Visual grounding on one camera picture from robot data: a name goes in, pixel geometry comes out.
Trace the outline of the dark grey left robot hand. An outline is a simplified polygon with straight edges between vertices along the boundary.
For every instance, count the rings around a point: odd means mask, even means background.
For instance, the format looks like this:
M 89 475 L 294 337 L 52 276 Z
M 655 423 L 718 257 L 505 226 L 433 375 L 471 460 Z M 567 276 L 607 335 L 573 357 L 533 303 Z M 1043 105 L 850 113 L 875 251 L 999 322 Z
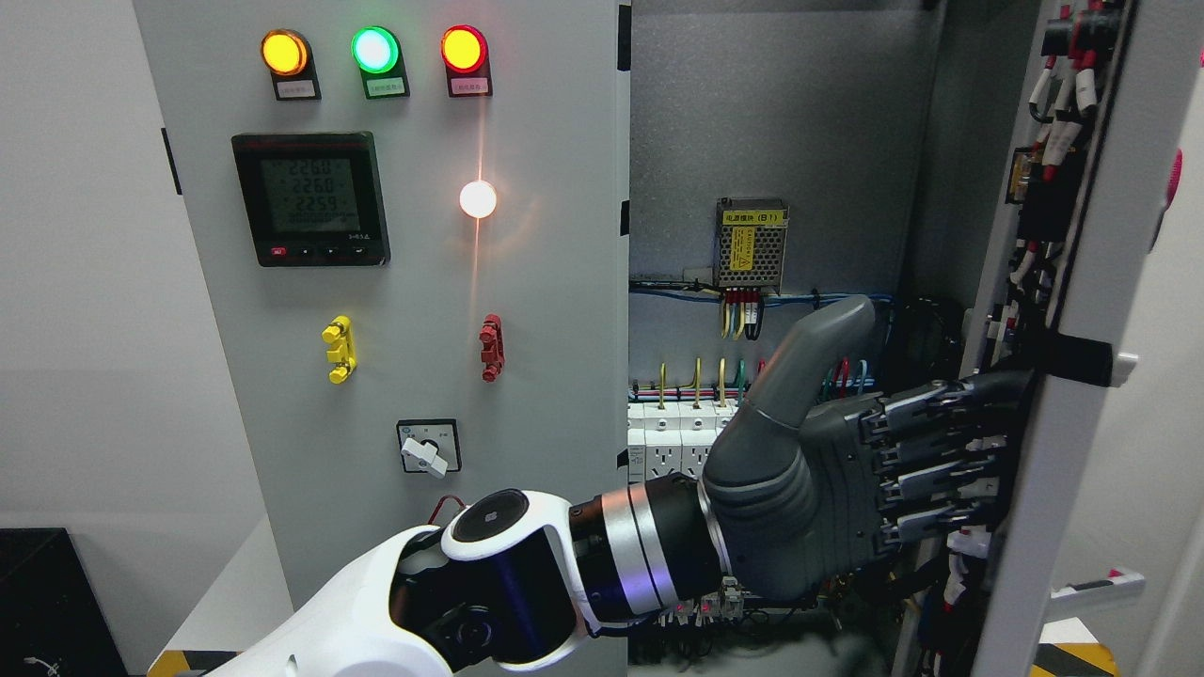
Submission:
M 799 597 L 901 544 L 992 520 L 960 490 L 1002 463 L 1033 373 L 937 379 L 818 402 L 827 370 L 877 329 L 855 295 L 796 322 L 706 460 L 704 488 L 740 584 Z

